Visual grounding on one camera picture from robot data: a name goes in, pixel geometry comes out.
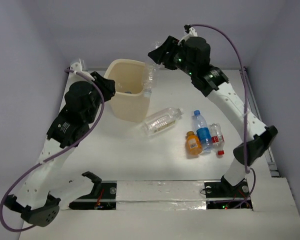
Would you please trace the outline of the clear bottle white cap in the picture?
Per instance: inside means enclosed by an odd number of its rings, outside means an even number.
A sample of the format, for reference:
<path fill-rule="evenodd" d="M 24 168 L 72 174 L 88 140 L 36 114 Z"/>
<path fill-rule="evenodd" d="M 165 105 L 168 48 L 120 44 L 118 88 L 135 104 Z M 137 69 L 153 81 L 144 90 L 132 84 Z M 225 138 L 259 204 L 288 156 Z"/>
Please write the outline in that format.
<path fill-rule="evenodd" d="M 156 87 L 161 65 L 156 64 L 148 55 L 144 63 L 145 66 L 142 74 L 143 96 L 150 98 L 153 88 Z"/>

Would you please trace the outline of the large clear ribbed bottle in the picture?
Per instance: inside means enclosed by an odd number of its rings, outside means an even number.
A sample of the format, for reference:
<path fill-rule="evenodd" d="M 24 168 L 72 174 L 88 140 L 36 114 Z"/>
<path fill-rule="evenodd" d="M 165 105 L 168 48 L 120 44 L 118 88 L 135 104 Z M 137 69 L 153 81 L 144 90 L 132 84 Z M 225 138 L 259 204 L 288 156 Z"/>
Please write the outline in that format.
<path fill-rule="evenodd" d="M 184 114 L 182 108 L 164 108 L 144 119 L 142 129 L 148 136 L 160 133 L 173 127 Z"/>

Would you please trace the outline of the blue cap water bottle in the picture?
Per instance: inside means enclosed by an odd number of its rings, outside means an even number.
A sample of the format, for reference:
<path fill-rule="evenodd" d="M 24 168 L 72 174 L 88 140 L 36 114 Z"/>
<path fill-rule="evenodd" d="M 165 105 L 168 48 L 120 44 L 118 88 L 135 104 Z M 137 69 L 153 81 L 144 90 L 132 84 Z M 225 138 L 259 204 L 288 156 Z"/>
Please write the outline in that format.
<path fill-rule="evenodd" d="M 195 133 L 201 143 L 203 152 L 210 153 L 213 147 L 212 137 L 205 118 L 201 115 L 199 110 L 195 110 L 192 119 Z"/>

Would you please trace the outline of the orange juice bottle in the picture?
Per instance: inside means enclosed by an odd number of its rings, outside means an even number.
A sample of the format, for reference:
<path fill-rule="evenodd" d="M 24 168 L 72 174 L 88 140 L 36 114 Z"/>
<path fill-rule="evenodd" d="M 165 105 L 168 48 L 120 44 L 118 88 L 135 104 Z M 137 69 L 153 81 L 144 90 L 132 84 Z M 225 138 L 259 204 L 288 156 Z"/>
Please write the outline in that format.
<path fill-rule="evenodd" d="M 203 151 L 201 142 L 193 131 L 188 131 L 186 133 L 185 145 L 187 147 L 188 153 L 192 156 L 198 156 Z"/>

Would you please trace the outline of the red label red cap bottle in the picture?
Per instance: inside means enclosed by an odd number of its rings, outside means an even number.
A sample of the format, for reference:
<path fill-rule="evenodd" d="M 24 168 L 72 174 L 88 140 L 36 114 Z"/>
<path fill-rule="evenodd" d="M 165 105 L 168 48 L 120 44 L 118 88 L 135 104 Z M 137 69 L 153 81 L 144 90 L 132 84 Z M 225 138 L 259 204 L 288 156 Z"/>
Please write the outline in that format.
<path fill-rule="evenodd" d="M 213 148 L 217 156 L 223 156 L 225 140 L 219 123 L 213 123 L 209 126 Z"/>

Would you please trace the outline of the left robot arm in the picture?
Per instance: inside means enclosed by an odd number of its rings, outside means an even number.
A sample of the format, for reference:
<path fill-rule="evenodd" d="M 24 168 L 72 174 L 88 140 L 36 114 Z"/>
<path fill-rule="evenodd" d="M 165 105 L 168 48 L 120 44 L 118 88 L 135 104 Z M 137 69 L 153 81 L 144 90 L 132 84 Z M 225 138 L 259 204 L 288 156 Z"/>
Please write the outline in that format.
<path fill-rule="evenodd" d="M 79 77 L 64 95 L 65 104 L 50 125 L 36 165 L 19 177 L 0 202 L 0 222 L 11 232 L 22 232 L 7 225 L 3 208 L 19 213 L 30 228 L 46 227 L 60 209 L 84 196 L 103 194 L 102 179 L 90 171 L 71 179 L 65 190 L 57 189 L 54 180 L 68 157 L 97 126 L 105 103 L 115 96 L 115 81 L 96 71 L 67 69 L 69 77 Z"/>

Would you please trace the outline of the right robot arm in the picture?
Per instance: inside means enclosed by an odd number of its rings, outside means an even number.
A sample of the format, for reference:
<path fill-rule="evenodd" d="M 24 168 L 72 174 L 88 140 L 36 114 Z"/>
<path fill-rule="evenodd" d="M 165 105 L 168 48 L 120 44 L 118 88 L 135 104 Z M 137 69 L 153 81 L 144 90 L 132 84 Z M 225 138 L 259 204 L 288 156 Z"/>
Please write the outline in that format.
<path fill-rule="evenodd" d="M 246 168 L 260 158 L 278 134 L 275 126 L 266 126 L 252 112 L 245 111 L 228 77 L 210 63 L 211 47 L 198 36 L 178 40 L 168 36 L 161 46 L 147 55 L 158 65 L 187 74 L 193 86 L 214 103 L 230 121 L 242 139 L 233 150 L 234 159 L 221 177 L 220 190 L 232 196 L 246 176 Z"/>

